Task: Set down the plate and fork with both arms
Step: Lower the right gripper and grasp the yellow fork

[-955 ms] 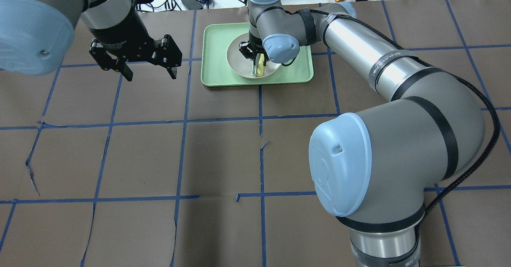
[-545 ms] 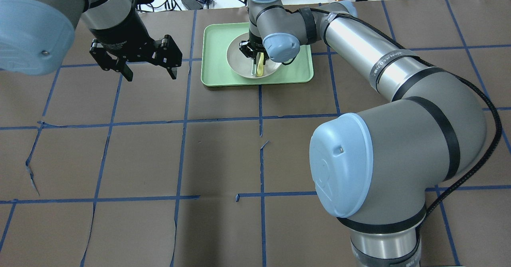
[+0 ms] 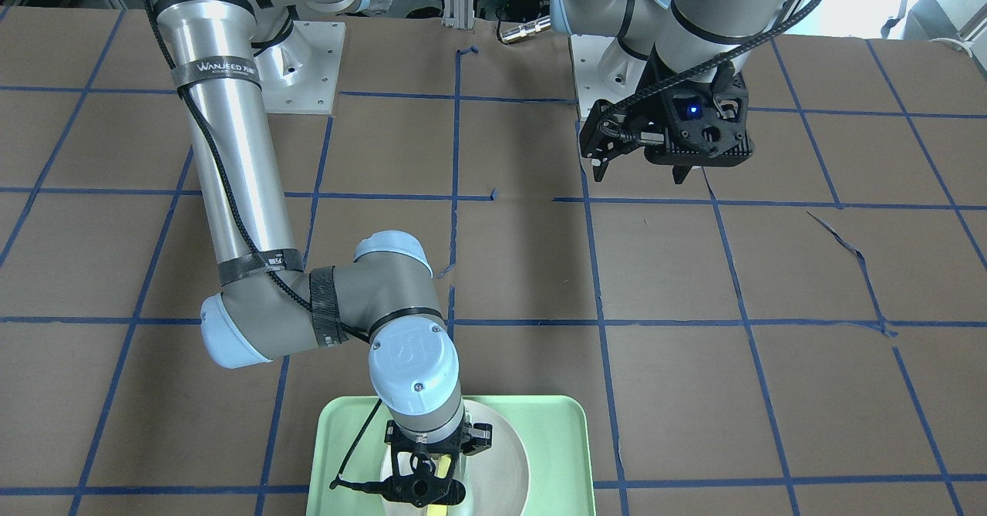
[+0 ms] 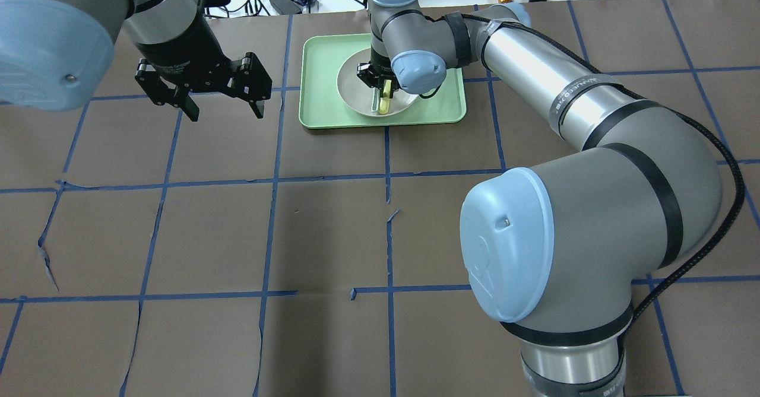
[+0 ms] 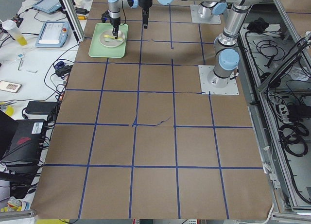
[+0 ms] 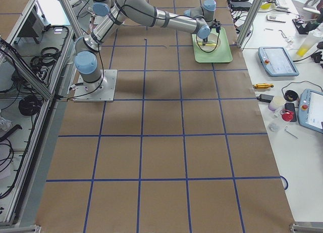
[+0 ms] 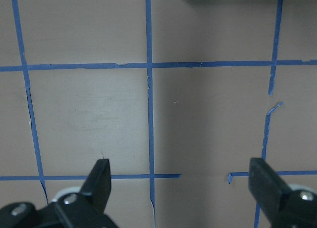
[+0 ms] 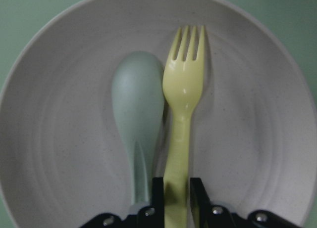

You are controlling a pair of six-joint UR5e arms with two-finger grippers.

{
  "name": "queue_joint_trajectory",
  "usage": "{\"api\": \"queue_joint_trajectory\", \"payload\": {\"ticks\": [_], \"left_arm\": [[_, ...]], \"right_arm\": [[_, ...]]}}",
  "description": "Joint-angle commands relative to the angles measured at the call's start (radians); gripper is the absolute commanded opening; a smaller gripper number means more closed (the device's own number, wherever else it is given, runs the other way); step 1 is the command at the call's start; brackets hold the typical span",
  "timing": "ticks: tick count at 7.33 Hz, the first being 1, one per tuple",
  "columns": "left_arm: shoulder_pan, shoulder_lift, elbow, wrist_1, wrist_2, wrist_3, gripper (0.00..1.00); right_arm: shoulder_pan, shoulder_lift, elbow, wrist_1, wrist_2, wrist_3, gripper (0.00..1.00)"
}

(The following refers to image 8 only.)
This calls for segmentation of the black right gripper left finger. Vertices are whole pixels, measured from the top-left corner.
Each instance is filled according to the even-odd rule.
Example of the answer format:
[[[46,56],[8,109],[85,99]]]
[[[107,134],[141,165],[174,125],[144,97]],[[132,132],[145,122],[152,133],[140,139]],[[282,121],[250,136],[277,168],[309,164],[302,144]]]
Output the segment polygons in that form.
[[[138,228],[164,227],[164,185],[163,177],[152,179],[150,204],[141,208],[137,215]]]

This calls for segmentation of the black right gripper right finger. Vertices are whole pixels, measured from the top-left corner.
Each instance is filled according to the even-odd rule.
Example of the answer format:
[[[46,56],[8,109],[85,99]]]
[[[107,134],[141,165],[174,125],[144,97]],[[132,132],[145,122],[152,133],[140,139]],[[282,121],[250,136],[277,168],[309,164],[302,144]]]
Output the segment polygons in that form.
[[[227,208],[213,204],[200,178],[190,178],[190,207],[196,228],[234,228]]]

